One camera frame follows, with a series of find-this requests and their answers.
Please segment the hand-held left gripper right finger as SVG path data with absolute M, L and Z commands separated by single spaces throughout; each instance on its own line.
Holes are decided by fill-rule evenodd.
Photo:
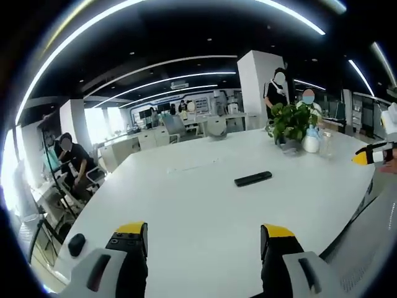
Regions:
M 261 297 L 344 296 L 329 265 L 285 227 L 261 225 L 261 262 Z

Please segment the person's right hand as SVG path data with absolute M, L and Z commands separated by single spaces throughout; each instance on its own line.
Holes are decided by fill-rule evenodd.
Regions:
M 393 149 L 393 159 L 386 162 L 381 168 L 382 173 L 397 174 L 397 148 Z

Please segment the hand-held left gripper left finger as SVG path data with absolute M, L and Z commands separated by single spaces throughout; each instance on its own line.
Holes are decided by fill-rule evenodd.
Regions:
M 105 248 L 90 252 L 71 271 L 61 297 L 144 297 L 148 277 L 148 224 L 120 226 Z

